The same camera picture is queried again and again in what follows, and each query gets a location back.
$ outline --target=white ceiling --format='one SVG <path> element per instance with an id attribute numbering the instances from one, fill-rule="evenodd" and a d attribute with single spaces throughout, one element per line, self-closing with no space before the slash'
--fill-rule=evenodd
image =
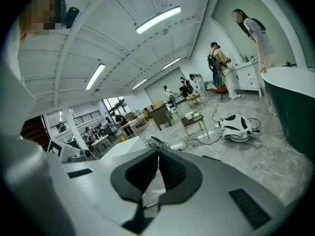
<path id="1" fill-rule="evenodd" d="M 21 74 L 37 98 L 32 112 L 129 95 L 143 79 L 148 81 L 140 88 L 149 85 L 157 74 L 178 67 L 176 64 L 162 71 L 175 58 L 190 57 L 207 1 L 66 0 L 68 8 L 80 9 L 72 28 L 28 36 L 20 47 Z M 178 5 L 182 7 L 180 14 L 142 34 L 136 32 L 138 25 L 158 12 Z M 84 90 L 99 63 L 106 68 L 93 87 Z"/>

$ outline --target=dark green bathtub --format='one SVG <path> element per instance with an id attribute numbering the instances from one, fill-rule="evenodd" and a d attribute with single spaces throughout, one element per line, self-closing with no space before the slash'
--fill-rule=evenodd
<path id="1" fill-rule="evenodd" d="M 262 78 L 287 141 L 315 163 L 315 73 L 273 67 Z"/>

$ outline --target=white sneaker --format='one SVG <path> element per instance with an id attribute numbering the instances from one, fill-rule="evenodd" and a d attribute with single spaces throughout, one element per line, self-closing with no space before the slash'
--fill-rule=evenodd
<path id="1" fill-rule="evenodd" d="M 268 111 L 269 111 L 270 113 L 272 113 L 275 117 L 278 116 L 277 113 L 276 113 L 276 111 L 275 111 L 275 109 L 274 109 L 273 107 L 269 107 L 269 108 L 268 108 Z"/>
<path id="2" fill-rule="evenodd" d="M 240 94 L 236 94 L 233 98 L 231 98 L 232 100 L 236 100 L 238 98 L 241 98 L 242 96 Z"/>

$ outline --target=white cabinet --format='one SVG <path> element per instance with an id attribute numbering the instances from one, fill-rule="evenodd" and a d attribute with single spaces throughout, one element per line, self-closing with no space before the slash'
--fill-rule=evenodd
<path id="1" fill-rule="evenodd" d="M 258 60 L 247 62 L 231 69 L 235 89 L 258 91 L 262 96 L 258 76 Z"/>

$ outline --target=fluorescent light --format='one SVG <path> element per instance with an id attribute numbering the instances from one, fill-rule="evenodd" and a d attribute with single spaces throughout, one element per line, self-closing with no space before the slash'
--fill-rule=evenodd
<path id="1" fill-rule="evenodd" d="M 141 81 L 139 84 L 135 85 L 132 89 L 135 89 L 137 87 L 139 87 L 140 85 L 142 85 L 143 83 L 145 83 L 147 81 L 147 79 L 144 79 L 143 81 Z"/>
<path id="2" fill-rule="evenodd" d="M 136 28 L 136 31 L 141 34 L 144 31 L 146 31 L 148 28 L 152 27 L 153 25 L 156 25 L 157 23 L 182 12 L 182 8 L 180 6 L 176 6 L 174 8 L 171 8 L 169 10 L 166 10 L 162 12 L 161 14 L 158 14 L 154 16 L 153 18 L 149 19 L 148 21 L 144 22 L 142 25 L 138 26 Z"/>
<path id="3" fill-rule="evenodd" d="M 101 71 L 103 71 L 104 68 L 105 68 L 104 64 L 99 64 L 98 65 L 98 67 L 95 70 L 94 74 L 90 78 L 90 81 L 88 82 L 88 85 L 85 87 L 85 90 L 89 90 L 93 86 L 95 80 L 98 78 L 99 74 L 101 73 Z"/>
<path id="4" fill-rule="evenodd" d="M 179 61 L 181 59 L 181 57 L 179 57 L 178 59 L 175 59 L 174 61 L 170 62 L 169 64 L 167 64 L 165 67 L 163 67 L 163 70 L 170 67 L 171 65 L 175 64 L 177 61 Z"/>

